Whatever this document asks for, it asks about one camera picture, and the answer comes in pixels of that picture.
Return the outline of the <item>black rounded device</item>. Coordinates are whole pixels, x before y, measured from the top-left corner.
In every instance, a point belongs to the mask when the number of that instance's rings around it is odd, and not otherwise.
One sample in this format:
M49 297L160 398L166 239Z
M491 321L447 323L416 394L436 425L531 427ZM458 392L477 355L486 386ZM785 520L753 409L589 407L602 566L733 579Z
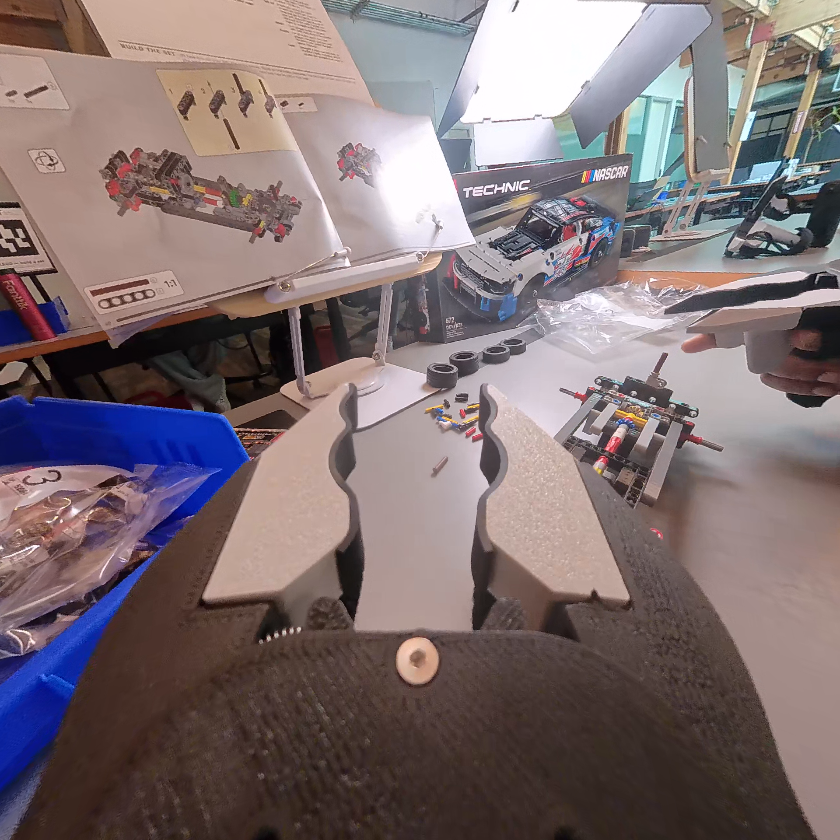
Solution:
M812 234L810 247L822 249L829 246L839 226L839 182L822 185L815 196L806 229Z

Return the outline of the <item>blue plastic bin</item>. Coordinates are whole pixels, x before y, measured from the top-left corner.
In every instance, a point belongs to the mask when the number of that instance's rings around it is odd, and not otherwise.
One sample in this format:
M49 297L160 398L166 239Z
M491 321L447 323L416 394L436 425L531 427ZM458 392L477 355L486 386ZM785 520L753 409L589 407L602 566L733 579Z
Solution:
M2 466L58 464L166 466L213 474L160 525L191 517L248 463L229 421L211 413L110 402L14 396L1 402ZM42 650L2 662L1 788L7 788L56 736L81 672L146 565Z

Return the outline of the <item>grey side table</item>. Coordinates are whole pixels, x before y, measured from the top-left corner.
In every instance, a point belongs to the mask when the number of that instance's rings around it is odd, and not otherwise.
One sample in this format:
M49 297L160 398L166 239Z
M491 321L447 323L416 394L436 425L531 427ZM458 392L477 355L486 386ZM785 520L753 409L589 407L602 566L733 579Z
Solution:
M739 219L712 220L696 226L713 236L690 241L653 242L650 250L621 258L616 283L659 285L681 288L718 287L731 281L790 270L815 270L837 263L839 235L825 248L811 248L800 255L771 255L755 259L730 259L723 255L726 244L740 224Z

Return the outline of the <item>curved plywood stand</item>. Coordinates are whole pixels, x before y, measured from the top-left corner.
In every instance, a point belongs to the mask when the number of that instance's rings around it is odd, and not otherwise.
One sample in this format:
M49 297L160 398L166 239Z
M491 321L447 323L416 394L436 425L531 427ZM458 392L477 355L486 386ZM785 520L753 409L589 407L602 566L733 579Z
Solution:
M693 230L693 223L711 186L730 169L728 83L716 91L707 73L693 70L684 89L684 167L686 181L671 207L661 243L695 241L710 235Z

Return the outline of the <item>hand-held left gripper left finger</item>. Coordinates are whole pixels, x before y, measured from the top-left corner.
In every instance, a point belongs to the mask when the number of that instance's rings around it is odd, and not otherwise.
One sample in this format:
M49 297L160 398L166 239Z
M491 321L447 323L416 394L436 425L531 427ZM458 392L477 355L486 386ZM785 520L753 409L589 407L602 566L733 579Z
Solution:
M354 620L361 515L348 478L357 423L357 389L342 384L255 459L204 606L266 604L296 627L327 597Z

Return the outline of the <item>lego race car box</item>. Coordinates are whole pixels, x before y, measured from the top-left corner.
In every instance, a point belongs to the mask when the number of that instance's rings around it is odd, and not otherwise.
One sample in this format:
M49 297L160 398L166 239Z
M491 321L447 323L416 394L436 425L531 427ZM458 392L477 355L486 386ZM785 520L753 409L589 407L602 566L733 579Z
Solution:
M418 339L515 329L542 303L613 284L632 171L633 156L615 154L456 174L475 243L417 287Z

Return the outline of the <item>black lego beam subassembly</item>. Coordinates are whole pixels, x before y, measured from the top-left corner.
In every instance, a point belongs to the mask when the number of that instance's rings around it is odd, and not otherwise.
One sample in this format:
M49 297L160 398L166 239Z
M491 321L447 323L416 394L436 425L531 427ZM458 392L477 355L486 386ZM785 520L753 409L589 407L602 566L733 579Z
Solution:
M655 411L667 411L675 405L672 390L657 371L652 371L644 379L631 375L625 377L619 391L639 403L653 407Z

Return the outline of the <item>empty clear plastic bag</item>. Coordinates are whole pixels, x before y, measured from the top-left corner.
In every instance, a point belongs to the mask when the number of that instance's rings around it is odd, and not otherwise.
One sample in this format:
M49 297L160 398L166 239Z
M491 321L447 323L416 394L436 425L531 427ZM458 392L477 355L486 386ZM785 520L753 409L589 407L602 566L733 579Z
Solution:
M653 280L628 281L583 291L567 301L540 300L528 322L557 346L578 355L599 355L702 319L710 310L667 313L697 290Z

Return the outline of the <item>lego car chassis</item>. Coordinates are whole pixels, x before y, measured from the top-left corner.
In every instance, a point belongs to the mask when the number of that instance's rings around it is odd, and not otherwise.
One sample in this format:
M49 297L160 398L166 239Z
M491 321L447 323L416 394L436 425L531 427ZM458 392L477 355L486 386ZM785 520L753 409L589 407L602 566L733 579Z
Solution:
M630 508L652 507L677 450L695 445L720 453L724 447L696 434L695 406L672 396L672 409L655 411L620 393L623 380L599 375L584 392L561 387L580 407L555 440Z

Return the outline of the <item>pile of loose lego pins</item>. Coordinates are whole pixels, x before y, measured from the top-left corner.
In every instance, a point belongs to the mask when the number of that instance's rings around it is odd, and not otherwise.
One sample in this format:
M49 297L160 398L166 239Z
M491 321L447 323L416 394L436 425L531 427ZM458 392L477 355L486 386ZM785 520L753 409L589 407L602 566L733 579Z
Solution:
M441 430L478 442L483 438L479 429L480 404L477 398L472 399L473 396L476 394L469 391L456 392L439 404L425 407L423 414Z

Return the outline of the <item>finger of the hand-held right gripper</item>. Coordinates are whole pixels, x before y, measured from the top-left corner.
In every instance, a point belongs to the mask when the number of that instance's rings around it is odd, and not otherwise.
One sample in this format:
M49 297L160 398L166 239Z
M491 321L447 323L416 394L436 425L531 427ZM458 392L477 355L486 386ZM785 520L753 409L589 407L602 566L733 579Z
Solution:
M688 333L768 332L794 329L806 307L777 306L776 301L722 308L708 313L686 327Z
M726 309L814 308L837 305L839 277L834 270L795 270L735 280L697 291L667 307L676 315Z

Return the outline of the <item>black white marker card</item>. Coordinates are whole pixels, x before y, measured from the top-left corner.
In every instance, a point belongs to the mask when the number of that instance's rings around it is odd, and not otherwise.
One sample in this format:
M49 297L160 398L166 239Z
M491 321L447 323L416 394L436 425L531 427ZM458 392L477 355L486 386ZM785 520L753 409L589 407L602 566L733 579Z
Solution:
M57 268L17 203L1 203L1 271L22 275L52 275Z

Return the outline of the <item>person's right hand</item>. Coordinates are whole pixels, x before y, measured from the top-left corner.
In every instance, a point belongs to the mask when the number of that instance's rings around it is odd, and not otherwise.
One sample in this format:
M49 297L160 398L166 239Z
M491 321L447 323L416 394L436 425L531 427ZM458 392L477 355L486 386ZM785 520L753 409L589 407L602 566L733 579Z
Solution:
M784 394L831 398L839 393L838 358L805 357L820 351L824 334L799 329L791 333L791 352L772 371L760 375L767 387Z

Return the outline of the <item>studio light panel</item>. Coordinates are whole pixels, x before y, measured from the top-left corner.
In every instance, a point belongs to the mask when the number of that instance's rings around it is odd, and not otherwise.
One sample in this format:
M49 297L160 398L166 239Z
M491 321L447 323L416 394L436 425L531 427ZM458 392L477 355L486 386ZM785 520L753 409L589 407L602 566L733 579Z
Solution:
M605 133L678 58L715 120L704 139L724 161L728 71L719 2L488 2L437 128L469 127L477 167L559 161L554 119L582 148Z

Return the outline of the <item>white printed paper sheet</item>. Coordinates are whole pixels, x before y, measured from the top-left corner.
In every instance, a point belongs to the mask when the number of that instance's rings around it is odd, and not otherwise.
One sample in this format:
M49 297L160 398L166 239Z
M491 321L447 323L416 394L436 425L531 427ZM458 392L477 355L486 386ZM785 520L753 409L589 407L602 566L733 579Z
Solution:
M83 1L111 57L242 66L274 95L373 99L319 1Z

